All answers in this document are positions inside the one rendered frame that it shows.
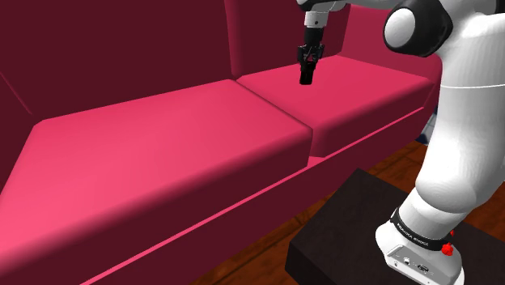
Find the dark robot stand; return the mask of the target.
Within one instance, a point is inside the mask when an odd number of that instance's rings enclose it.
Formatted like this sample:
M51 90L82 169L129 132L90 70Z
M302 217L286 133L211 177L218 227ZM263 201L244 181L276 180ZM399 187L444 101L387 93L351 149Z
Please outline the dark robot stand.
M419 285L388 267L375 237L406 196L356 169L291 240L286 272L299 285ZM453 240L464 285L505 285L505 242L465 222Z

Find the pink sofa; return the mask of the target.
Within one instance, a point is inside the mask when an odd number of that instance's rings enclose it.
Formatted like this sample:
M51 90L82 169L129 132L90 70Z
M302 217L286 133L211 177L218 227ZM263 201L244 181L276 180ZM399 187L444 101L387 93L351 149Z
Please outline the pink sofa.
M414 138L438 57L341 4L0 0L0 285L185 285Z

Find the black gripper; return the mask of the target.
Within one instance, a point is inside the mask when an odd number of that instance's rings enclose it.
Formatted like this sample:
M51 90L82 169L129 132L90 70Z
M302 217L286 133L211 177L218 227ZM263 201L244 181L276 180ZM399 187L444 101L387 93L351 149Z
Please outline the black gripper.
M316 64L322 58L325 46L321 43L324 35L324 28L304 29L304 45L298 47L297 60L300 64L301 85L310 85Z

